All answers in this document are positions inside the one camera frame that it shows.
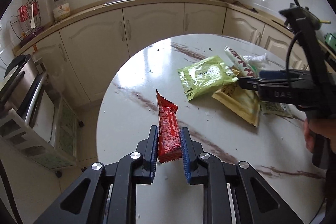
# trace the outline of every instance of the caster wheel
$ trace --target caster wheel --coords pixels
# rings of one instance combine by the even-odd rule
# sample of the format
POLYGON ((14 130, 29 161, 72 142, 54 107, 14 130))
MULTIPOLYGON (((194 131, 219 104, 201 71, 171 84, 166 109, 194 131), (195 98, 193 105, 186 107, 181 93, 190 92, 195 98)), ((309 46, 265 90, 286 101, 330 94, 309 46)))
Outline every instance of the caster wheel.
POLYGON ((60 178, 63 174, 62 174, 61 171, 57 171, 57 172, 55 173, 55 175, 56 175, 56 177, 60 178))

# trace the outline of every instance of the human hand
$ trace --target human hand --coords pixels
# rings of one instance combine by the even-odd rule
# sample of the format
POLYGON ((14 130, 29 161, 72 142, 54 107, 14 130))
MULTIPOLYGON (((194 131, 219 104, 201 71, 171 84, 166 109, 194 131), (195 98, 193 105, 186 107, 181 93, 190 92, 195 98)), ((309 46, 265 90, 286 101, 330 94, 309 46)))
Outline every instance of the human hand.
POLYGON ((313 153, 315 139, 309 134, 310 130, 330 139, 330 147, 332 151, 336 153, 336 120, 311 119, 309 123, 307 119, 305 120, 303 124, 304 139, 307 149, 313 153))

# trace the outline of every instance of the marble tabletop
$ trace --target marble tabletop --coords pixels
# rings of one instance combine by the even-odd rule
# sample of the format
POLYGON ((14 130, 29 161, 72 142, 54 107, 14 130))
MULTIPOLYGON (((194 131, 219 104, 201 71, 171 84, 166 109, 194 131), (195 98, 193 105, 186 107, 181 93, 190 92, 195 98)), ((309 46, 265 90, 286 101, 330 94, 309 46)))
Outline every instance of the marble tabletop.
MULTIPOLYGON (((267 53, 267 69, 284 61, 265 49, 236 38, 211 34, 182 35, 159 41, 131 57, 113 78, 102 101, 97 124, 98 160, 105 165, 135 151, 158 124, 156 92, 178 106, 180 127, 222 161, 249 162, 309 223, 323 200, 324 172, 311 163, 302 133, 305 114, 290 107, 294 118, 261 115, 254 128, 211 94, 187 101, 177 73, 206 57, 219 55, 228 66, 224 48, 241 55, 267 53)), ((182 160, 158 164, 152 185, 137 186, 137 223, 202 223, 203 186, 188 185, 182 160)))

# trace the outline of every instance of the glass jar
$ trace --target glass jar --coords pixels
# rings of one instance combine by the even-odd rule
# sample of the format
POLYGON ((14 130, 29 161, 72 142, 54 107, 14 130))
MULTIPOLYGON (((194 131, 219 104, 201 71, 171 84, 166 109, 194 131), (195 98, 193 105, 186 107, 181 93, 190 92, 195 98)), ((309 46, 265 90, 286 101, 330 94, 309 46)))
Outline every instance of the glass jar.
POLYGON ((67 0, 54 0, 54 18, 56 22, 70 16, 70 7, 67 0))

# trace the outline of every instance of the wooden countertop edge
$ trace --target wooden countertop edge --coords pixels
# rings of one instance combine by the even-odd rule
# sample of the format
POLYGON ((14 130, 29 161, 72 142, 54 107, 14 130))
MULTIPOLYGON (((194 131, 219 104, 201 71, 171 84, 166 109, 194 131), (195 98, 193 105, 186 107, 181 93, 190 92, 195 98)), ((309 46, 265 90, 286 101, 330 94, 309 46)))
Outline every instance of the wooden countertop edge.
POLYGON ((83 10, 81 12, 78 12, 76 14, 71 15, 70 17, 62 20, 61 22, 58 22, 49 28, 47 28, 45 31, 43 31, 41 34, 33 38, 31 41, 29 41, 26 45, 24 45, 22 48, 20 48, 17 52, 15 52, 15 56, 18 56, 22 54, 24 51, 29 49, 33 44, 39 42, 43 38, 47 37, 48 35, 51 35, 52 33, 71 25, 77 21, 83 20, 85 18, 95 16, 101 13, 109 12, 112 10, 117 10, 121 8, 131 7, 131 6, 137 6, 137 5, 146 5, 146 4, 158 4, 158 3, 195 3, 195 4, 207 4, 207 5, 216 5, 216 6, 222 6, 226 8, 230 8, 233 10, 236 10, 238 12, 242 12, 246 15, 249 15, 251 17, 254 17, 255 19, 258 19, 262 22, 264 22, 267 25, 272 26, 273 28, 279 30, 283 34, 287 35, 288 37, 292 38, 293 33, 286 30, 284 27, 280 26, 279 24, 272 21, 272 19, 277 19, 276 17, 269 15, 269 18, 267 18, 265 15, 265 12, 263 12, 263 15, 259 15, 257 13, 254 13, 248 9, 245 9, 243 7, 239 7, 237 5, 233 5, 227 2, 219 1, 219 0, 121 0, 116 1, 110 5, 104 6, 97 5, 92 8, 83 10))

